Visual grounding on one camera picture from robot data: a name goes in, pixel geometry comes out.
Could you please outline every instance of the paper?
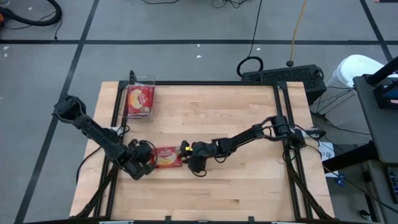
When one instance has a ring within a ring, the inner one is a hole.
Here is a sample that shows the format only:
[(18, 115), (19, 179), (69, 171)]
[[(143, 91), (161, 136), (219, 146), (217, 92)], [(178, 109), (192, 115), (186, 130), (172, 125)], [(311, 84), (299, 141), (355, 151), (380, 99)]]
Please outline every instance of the paper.
[[(331, 159), (335, 156), (335, 149), (333, 148), (333, 144), (330, 142), (319, 142), (319, 151), (322, 153), (322, 162), (328, 159)], [(326, 177), (334, 177), (337, 178), (338, 171), (334, 171), (333, 174), (325, 174)]]

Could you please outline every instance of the black metal frame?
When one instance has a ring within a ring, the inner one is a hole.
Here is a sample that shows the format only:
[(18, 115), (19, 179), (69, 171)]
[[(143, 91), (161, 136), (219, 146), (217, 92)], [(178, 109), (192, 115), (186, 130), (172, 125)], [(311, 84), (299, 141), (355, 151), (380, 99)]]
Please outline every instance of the black metal frame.
[[(124, 87), (128, 84), (127, 81), (119, 81), (118, 85), (118, 92), (116, 94), (116, 101), (114, 105), (114, 111), (113, 111), (113, 117), (111, 120), (111, 126), (115, 126), (117, 123), (118, 119), (118, 111), (119, 107), (121, 105), (121, 97), (122, 97), (122, 92), (124, 90)], [(292, 107), (290, 104), (290, 98), (289, 98), (289, 92), (287, 89), (287, 84), (286, 82), (262, 82), (262, 83), (253, 83), (253, 82), (219, 82), (219, 81), (209, 81), (209, 82), (201, 82), (201, 81), (156, 81), (156, 85), (232, 85), (232, 86), (242, 86), (242, 85), (251, 85), (251, 86), (272, 86), (274, 89), (274, 96), (275, 96), (275, 105), (277, 109), (277, 114), (278, 115), (283, 115), (282, 112), (282, 104), (280, 102), (280, 96), (279, 96), (279, 88), (282, 89), (283, 94), (284, 94), (284, 100), (285, 100), (285, 106), (287, 109), (287, 118), (289, 120), (289, 123), (294, 123), (293, 119), (293, 112), (292, 112)], [(122, 125), (126, 124), (126, 118), (122, 118)], [(283, 142), (284, 150), (289, 150), (287, 147), (287, 144)], [(304, 183), (305, 186), (307, 186), (306, 181), (305, 181), (305, 174), (304, 174), (304, 169), (303, 169), (303, 164), (302, 164), (302, 159), (300, 155), (300, 151), (297, 150), (295, 151), (296, 155), (296, 163), (297, 163), (297, 169), (298, 173), (300, 176), (301, 181)], [(286, 159), (290, 160), (290, 154), (288, 153), (286, 155)], [(109, 161), (105, 157), (104, 158), (104, 163), (102, 167), (102, 172), (101, 172), (101, 180), (100, 184), (104, 182), (104, 179), (106, 177), (106, 174), (108, 173), (109, 169)], [(289, 176), (289, 185), (290, 185), (290, 194), (292, 197), (292, 205), (293, 205), (293, 210), (294, 210), (294, 217), (296, 220), (301, 219), (301, 213), (300, 213), (300, 206), (299, 206), (299, 199), (297, 197), (297, 189), (295, 182), (291, 178), (290, 174), (288, 173)], [(116, 190), (116, 182), (118, 179), (118, 175), (115, 176), (115, 178), (111, 181), (111, 187), (109, 190), (109, 196), (108, 196), (108, 202), (106, 206), (106, 217), (111, 217), (112, 214), (112, 207), (113, 207), (113, 200), (114, 200), (114, 195), (115, 195), (115, 190)], [(101, 211), (101, 204), (102, 204), (102, 197), (98, 200), (98, 203), (95, 207), (95, 212), (93, 214), (94, 217), (98, 217), (100, 215)], [(305, 212), (307, 215), (308, 219), (312, 219), (312, 209), (310, 204), (308, 203), (308, 200), (304, 198), (304, 205), (305, 205)]]

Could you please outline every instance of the wooden table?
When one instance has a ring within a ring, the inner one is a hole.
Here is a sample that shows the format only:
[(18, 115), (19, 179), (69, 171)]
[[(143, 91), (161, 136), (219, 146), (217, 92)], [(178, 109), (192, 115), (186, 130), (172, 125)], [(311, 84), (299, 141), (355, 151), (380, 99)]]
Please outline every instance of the wooden table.
[[(103, 127), (111, 123), (117, 86), (117, 82), (102, 84), (93, 119)], [(305, 129), (312, 127), (302, 83), (288, 83), (288, 87), (295, 123)], [(271, 86), (162, 85), (156, 87), (154, 121), (128, 122), (131, 130), (124, 143), (132, 138), (146, 139), (157, 147), (179, 146), (182, 140), (210, 142), (234, 136), (276, 114)], [(317, 147), (314, 140), (306, 141)], [(89, 140), (85, 156), (97, 147)], [(138, 181), (119, 172), (112, 219), (164, 220), (171, 215), (173, 220), (247, 221), (254, 216), (256, 221), (294, 221), (282, 150), (281, 142), (250, 142), (224, 164), (208, 159), (208, 173), (202, 178), (195, 177), (186, 165), (157, 169)], [(82, 167), (71, 215), (77, 214), (98, 188), (103, 158), (100, 151)], [(319, 154), (309, 147), (302, 149), (302, 161), (309, 191), (333, 216)], [(302, 194), (297, 190), (305, 217)], [(106, 192), (101, 214), (107, 197)]]

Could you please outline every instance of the table leg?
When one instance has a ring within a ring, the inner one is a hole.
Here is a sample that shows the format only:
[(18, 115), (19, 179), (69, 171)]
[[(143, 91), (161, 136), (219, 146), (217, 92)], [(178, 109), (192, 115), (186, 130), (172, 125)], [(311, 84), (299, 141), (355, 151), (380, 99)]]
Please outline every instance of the table leg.
[(354, 150), (323, 161), (322, 164), (333, 172), (369, 160), (379, 160), (377, 150), (372, 141)]

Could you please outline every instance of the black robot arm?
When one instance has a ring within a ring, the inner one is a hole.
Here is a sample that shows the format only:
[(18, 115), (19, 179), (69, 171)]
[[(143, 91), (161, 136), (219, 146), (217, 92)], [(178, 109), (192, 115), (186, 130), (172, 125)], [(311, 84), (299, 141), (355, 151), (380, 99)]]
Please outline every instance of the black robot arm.
[(86, 114), (85, 104), (75, 96), (67, 96), (54, 106), (53, 115), (61, 122), (73, 124), (101, 146), (108, 159), (134, 180), (154, 169), (150, 163), (152, 148), (146, 141), (133, 139), (128, 146), (119, 143), (116, 131), (102, 128)]
[(214, 157), (217, 162), (224, 162), (225, 159), (234, 153), (238, 147), (243, 146), (256, 139), (268, 139), (270, 141), (288, 140), (293, 147), (304, 147), (305, 141), (301, 130), (290, 128), (285, 116), (277, 115), (268, 117), (263, 122), (253, 125), (251, 128), (231, 138), (212, 139), (211, 143), (194, 142), (190, 146), (188, 142), (183, 141), (180, 147), (180, 156), (188, 163), (188, 168), (193, 174), (203, 177), (206, 175), (206, 160)]

